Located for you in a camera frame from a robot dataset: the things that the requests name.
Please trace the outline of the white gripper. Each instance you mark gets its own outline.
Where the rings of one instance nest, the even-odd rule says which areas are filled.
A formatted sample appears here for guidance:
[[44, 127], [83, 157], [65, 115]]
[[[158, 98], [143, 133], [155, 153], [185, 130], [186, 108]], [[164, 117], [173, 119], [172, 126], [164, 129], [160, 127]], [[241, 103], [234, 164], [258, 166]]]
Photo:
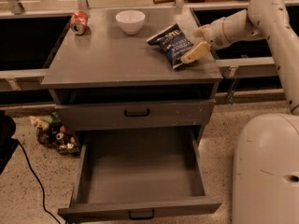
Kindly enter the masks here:
[[222, 17], [210, 24], [196, 28], [193, 32], [194, 36], [204, 37], [205, 41], [193, 46], [180, 60], [183, 63], [193, 63], [207, 55], [210, 52], [211, 46], [215, 50], [230, 47], [232, 45], [228, 32], [230, 25], [231, 22], [227, 18]]

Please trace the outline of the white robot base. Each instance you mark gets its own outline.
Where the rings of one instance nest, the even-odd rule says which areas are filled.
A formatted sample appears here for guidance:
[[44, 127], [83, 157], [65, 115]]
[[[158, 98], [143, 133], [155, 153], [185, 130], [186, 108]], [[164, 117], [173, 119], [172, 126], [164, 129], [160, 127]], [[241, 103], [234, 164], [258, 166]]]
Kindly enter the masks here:
[[235, 148], [232, 224], [299, 224], [299, 118], [249, 121]]

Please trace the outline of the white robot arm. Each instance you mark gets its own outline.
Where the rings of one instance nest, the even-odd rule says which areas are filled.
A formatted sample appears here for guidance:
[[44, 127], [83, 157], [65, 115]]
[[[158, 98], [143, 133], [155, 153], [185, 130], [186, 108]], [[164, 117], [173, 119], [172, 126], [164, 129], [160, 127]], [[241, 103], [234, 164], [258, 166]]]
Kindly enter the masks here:
[[284, 0], [250, 0], [246, 9], [197, 28], [194, 35], [203, 41], [181, 57], [183, 63], [199, 60], [211, 49], [264, 39], [291, 113], [299, 115], [299, 37], [290, 25]]

